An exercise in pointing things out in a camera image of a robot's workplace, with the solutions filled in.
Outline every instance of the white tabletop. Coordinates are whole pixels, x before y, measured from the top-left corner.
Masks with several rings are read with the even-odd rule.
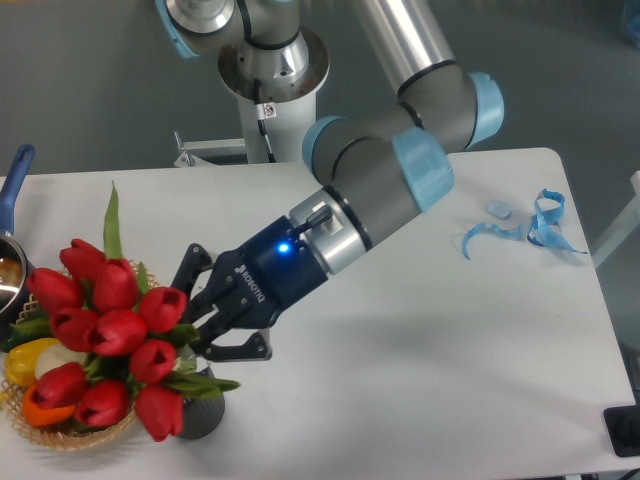
[[[443,201],[282,315],[271,361],[216,366],[243,385],[212,435],[155,444],[136,425],[60,454],[1,416],[2,478],[496,480],[640,466],[606,434],[602,411],[633,397],[590,257],[491,235],[471,241],[471,261],[460,252],[491,220],[488,200],[528,218],[542,188],[566,196],[563,234],[586,249],[560,159],[451,162]],[[112,180],[125,255],[164,284],[191,242],[235,248],[318,188],[284,164],[31,176],[15,238],[34,264],[58,268],[74,237],[101,245]]]

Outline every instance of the woven basket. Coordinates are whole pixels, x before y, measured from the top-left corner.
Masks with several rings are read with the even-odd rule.
[[[138,273],[138,264],[131,262],[134,272]],[[147,274],[149,286],[151,288],[159,286],[156,278],[152,274]],[[29,296],[29,301],[25,303],[20,316],[16,323],[23,321],[26,316],[38,308],[38,302]],[[122,433],[135,419],[134,411],[122,419],[116,425],[100,430],[98,432],[78,433],[71,429],[67,423],[62,423],[53,427],[33,427],[22,416],[22,396],[27,389],[13,383],[2,380],[0,382],[0,399],[3,400],[2,407],[7,411],[7,415],[11,419],[11,426],[21,437],[29,440],[29,443],[41,445],[58,451],[82,450],[93,447],[100,443],[112,440]]]

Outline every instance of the red tulip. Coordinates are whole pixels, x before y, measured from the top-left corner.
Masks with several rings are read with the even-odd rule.
[[[84,304],[82,287],[50,268],[36,268],[27,278],[27,288],[49,315],[65,307]]]
[[[86,278],[94,284],[105,265],[104,253],[78,238],[71,240],[69,248],[60,251],[60,261],[77,281]]]
[[[142,383],[158,383],[166,377],[176,361],[176,349],[164,340],[147,340],[133,352],[129,371]]]
[[[156,442],[182,431],[182,395],[160,385],[147,385],[136,398],[136,415]]]
[[[132,310],[112,310],[98,319],[93,332],[92,351],[98,355],[128,355],[147,337],[144,320]]]
[[[131,308],[140,290],[131,265],[123,258],[107,260],[93,289],[93,304],[102,312]]]
[[[150,331],[165,333],[175,327],[186,307],[184,292],[172,287],[157,287],[144,294],[138,313]]]
[[[53,335],[69,350],[90,352],[98,314],[93,310],[63,308],[49,319]]]
[[[78,362],[49,370],[38,380],[34,401],[40,408],[61,408],[75,405],[89,388],[84,368]]]
[[[91,427],[109,427],[127,416],[129,403],[124,383],[108,378],[84,393],[73,416]]]

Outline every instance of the blue pot handle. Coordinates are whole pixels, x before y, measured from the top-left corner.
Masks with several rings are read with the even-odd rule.
[[[9,174],[0,190],[0,233],[13,234],[13,211],[16,198],[35,153],[36,149],[32,145],[23,145],[18,149],[16,158],[11,164]]]

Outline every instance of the blue led light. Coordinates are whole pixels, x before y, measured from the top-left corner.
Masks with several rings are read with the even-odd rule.
[[[291,245],[288,243],[282,242],[278,245],[278,252],[280,253],[289,253],[291,251]]]

